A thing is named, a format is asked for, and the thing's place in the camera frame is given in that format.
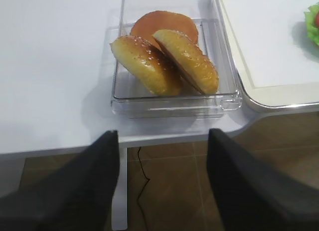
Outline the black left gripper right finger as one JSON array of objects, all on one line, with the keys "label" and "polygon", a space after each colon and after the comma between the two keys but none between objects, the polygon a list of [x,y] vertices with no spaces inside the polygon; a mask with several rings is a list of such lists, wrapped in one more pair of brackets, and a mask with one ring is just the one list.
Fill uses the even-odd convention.
[{"label": "black left gripper right finger", "polygon": [[220,129],[208,134],[207,173],[225,230],[319,229],[318,190],[255,158]]}]

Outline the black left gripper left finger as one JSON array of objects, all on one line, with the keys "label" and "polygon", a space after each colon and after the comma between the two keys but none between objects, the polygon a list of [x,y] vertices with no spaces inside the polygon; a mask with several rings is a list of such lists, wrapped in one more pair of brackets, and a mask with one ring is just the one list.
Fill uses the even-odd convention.
[{"label": "black left gripper left finger", "polygon": [[0,200],[2,231],[102,231],[119,178],[118,132],[61,169]]}]

